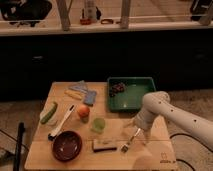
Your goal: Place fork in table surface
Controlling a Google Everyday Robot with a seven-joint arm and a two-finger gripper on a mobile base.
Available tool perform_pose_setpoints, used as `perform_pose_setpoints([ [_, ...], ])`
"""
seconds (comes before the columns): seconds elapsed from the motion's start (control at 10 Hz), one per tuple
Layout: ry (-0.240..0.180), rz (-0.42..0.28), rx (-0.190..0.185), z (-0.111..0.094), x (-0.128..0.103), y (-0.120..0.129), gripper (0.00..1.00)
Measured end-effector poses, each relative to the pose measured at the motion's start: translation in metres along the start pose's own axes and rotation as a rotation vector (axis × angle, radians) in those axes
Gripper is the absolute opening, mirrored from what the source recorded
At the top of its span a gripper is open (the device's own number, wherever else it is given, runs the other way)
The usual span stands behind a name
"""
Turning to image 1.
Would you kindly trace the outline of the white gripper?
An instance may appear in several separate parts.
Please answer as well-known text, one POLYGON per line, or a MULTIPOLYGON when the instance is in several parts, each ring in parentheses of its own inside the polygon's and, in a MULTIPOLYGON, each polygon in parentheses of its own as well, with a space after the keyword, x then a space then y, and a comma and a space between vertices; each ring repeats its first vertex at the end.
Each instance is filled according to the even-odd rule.
POLYGON ((144 130, 143 135, 144 135, 144 144, 148 144, 151 136, 151 131, 150 129, 152 128, 154 122, 154 115, 148 111, 140 111, 135 117, 134 121, 129 120, 124 123, 123 127, 128 128, 128 127, 133 127, 134 124, 144 130))

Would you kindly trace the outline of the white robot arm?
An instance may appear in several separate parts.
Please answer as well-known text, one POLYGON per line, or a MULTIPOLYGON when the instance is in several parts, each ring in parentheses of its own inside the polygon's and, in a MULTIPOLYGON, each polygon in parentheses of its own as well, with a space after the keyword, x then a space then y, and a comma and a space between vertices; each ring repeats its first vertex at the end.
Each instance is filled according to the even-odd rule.
POLYGON ((159 115, 213 151, 213 122, 171 105, 170 96, 165 91, 146 93, 142 97, 142 108, 134 117, 133 124, 143 131, 150 131, 159 115))

